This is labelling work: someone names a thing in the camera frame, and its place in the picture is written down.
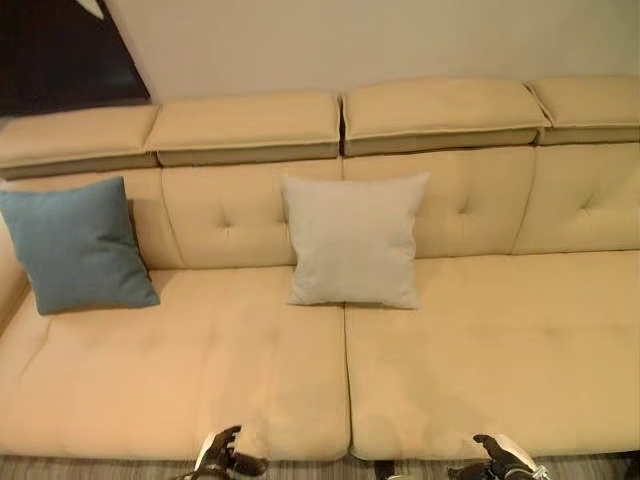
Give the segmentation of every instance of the white pillow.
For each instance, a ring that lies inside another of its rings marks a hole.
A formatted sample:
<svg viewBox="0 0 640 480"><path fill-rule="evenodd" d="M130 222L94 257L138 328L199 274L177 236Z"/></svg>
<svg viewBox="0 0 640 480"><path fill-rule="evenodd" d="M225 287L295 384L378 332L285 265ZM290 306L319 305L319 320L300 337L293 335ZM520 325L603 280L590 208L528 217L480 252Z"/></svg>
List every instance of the white pillow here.
<svg viewBox="0 0 640 480"><path fill-rule="evenodd" d="M283 176L298 266L290 303L419 308L413 224L428 173L375 182Z"/></svg>

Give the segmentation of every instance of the sofa cushion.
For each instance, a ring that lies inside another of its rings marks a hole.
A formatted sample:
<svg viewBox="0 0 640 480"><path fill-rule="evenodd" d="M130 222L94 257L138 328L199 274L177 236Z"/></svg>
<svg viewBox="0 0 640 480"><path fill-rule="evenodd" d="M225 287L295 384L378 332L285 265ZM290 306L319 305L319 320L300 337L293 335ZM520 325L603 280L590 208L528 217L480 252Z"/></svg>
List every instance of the sofa cushion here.
<svg viewBox="0 0 640 480"><path fill-rule="evenodd" d="M640 141L640 77L547 78L530 88L551 120L540 144Z"/></svg>
<svg viewBox="0 0 640 480"><path fill-rule="evenodd" d="M157 107L107 107L16 118L0 132L0 177L153 167L144 142Z"/></svg>
<svg viewBox="0 0 640 480"><path fill-rule="evenodd" d="M183 100L162 107L147 148L165 166L332 158L339 122L325 92Z"/></svg>
<svg viewBox="0 0 640 480"><path fill-rule="evenodd" d="M640 144L536 148L514 253L640 248Z"/></svg>
<svg viewBox="0 0 640 480"><path fill-rule="evenodd" d="M182 267L182 258L164 203L160 169L21 179L4 182L0 184L0 189L9 192L55 192L119 176L124 178L131 221L145 265L149 269Z"/></svg>
<svg viewBox="0 0 640 480"><path fill-rule="evenodd" d="M243 424L273 459L349 444L344 319L286 305L291 267L153 271L161 305L38 315L0 337L0 451L194 459Z"/></svg>
<svg viewBox="0 0 640 480"><path fill-rule="evenodd" d="M133 238L122 177L62 192L0 191L0 211L40 314L158 304Z"/></svg>
<svg viewBox="0 0 640 480"><path fill-rule="evenodd" d="M362 87L344 98L348 156L531 143L547 125L519 82L421 78Z"/></svg>
<svg viewBox="0 0 640 480"><path fill-rule="evenodd" d="M340 180L338 159L165 168L164 198L187 268L295 265L280 178Z"/></svg>
<svg viewBox="0 0 640 480"><path fill-rule="evenodd" d="M532 147L344 160L345 180L430 172L414 228L416 258L511 253L534 168Z"/></svg>
<svg viewBox="0 0 640 480"><path fill-rule="evenodd" d="M532 455L640 445L640 252L416 262L423 307L347 305L353 452Z"/></svg>
<svg viewBox="0 0 640 480"><path fill-rule="evenodd" d="M428 173L378 182L284 176L298 264L291 303L418 308L412 230Z"/></svg>

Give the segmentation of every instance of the beige wall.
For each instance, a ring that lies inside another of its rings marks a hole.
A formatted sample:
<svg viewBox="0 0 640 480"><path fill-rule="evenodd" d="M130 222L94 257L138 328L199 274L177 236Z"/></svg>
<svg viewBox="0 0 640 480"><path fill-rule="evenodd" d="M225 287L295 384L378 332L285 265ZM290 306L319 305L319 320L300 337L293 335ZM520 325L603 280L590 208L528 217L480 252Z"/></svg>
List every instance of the beige wall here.
<svg viewBox="0 0 640 480"><path fill-rule="evenodd" d="M639 0L107 0L156 100L637 74Z"/></svg>

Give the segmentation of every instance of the floor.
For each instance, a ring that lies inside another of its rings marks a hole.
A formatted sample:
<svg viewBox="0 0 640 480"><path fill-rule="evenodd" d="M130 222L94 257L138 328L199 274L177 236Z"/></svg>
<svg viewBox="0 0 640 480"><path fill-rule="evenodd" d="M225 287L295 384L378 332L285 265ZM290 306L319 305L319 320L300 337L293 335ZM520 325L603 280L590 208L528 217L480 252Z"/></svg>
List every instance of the floor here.
<svg viewBox="0 0 640 480"><path fill-rule="evenodd" d="M640 452L537 459L553 480L640 480ZM396 462L396 473L412 480L446 480L449 466L468 462ZM47 459L0 456L0 479L158 480L187 473L193 462L144 462L123 460ZM278 462L271 465L269 480L375 480L373 463L346 457L337 462Z"/></svg>

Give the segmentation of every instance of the gray pillow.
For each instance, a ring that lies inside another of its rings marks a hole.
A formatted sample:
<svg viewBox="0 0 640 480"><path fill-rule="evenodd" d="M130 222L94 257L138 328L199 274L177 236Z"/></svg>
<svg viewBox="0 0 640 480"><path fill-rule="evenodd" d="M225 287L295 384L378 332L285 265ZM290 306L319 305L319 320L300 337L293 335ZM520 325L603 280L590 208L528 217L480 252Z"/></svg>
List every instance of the gray pillow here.
<svg viewBox="0 0 640 480"><path fill-rule="evenodd" d="M138 254L122 177L62 192L0 191L40 314L160 303Z"/></svg>
<svg viewBox="0 0 640 480"><path fill-rule="evenodd" d="M293 304L419 308L413 224L428 173L374 182L283 177L298 257Z"/></svg>

